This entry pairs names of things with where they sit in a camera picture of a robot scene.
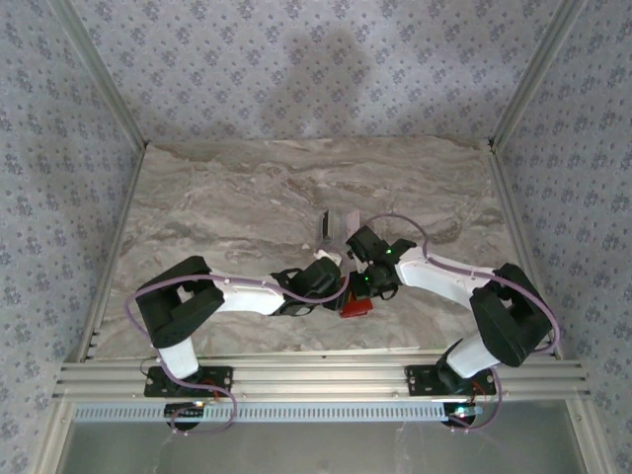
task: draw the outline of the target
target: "gray marble tabletop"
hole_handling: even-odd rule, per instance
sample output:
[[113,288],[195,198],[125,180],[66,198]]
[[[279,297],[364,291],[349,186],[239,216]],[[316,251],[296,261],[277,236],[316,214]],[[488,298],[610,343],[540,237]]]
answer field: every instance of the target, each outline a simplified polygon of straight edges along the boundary
[[[190,255],[203,255],[214,270],[249,277],[305,267],[328,208],[358,209],[363,218],[397,211],[428,229],[437,254],[488,267],[514,262],[489,158],[483,143],[432,136],[150,145],[95,358],[153,354],[122,310],[124,298],[149,279]],[[420,241],[406,222],[382,219],[374,229],[388,241]],[[207,356],[442,349],[475,328],[467,310],[420,289],[404,288],[374,306],[352,319],[321,309],[302,318],[217,313],[194,343]]]

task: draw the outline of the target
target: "wall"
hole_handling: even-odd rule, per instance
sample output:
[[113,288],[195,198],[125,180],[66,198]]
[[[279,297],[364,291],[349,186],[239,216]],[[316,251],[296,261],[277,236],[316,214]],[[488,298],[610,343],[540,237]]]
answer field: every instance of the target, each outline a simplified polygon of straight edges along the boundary
[[76,0],[149,141],[490,136],[557,0]]
[[47,4],[0,3],[0,472],[25,472],[137,154]]
[[590,0],[503,156],[563,323],[632,472],[632,6]]

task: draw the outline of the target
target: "mounting bracket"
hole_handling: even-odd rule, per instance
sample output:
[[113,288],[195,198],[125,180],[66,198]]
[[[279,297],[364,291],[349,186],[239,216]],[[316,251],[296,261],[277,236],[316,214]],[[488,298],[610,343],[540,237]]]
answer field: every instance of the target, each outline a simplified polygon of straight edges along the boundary
[[[215,385],[230,391],[233,384],[233,367],[230,366],[200,366],[193,375],[184,379],[189,383],[204,383]],[[144,395],[147,398],[208,398],[226,397],[220,392],[209,392],[197,388],[187,388],[173,382],[162,367],[150,367],[145,380]]]
[[459,386],[458,392],[450,392],[438,378],[436,365],[407,365],[404,367],[411,397],[421,396],[469,396],[496,395],[496,384],[491,370],[481,370]]

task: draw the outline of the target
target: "robotic arm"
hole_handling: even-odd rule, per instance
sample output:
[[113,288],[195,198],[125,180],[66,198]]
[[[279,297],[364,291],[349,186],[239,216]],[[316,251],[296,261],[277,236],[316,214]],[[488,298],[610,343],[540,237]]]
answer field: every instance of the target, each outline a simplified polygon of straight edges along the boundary
[[[547,316],[531,301],[480,276],[502,277],[539,297],[517,266],[482,269],[431,257],[408,240],[399,239],[389,245],[366,226],[347,244],[350,257],[364,265],[363,270],[349,274],[347,285],[338,265],[322,257],[305,270],[272,274],[257,286],[245,278],[217,276],[214,280],[175,283],[136,297],[152,345],[169,370],[183,379],[198,371],[191,335],[215,312],[302,316],[318,305],[341,311],[350,301],[376,296],[390,299],[400,286],[414,286],[455,301],[474,314],[478,332],[456,342],[436,364],[440,382],[450,393],[457,393],[463,381],[481,370],[498,363],[521,365],[551,330]],[[172,278],[209,274],[210,268],[202,257],[189,257],[141,288]],[[306,302],[327,298],[331,299],[324,303]]]

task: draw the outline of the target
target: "glass panel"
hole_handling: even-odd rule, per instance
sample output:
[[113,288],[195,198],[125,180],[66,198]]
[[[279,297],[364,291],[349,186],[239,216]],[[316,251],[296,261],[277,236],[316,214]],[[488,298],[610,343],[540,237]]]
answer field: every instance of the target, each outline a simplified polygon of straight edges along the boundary
[[58,474],[585,472],[563,402],[506,403],[470,434],[437,423],[311,423],[182,437],[163,423],[84,422],[68,442]]

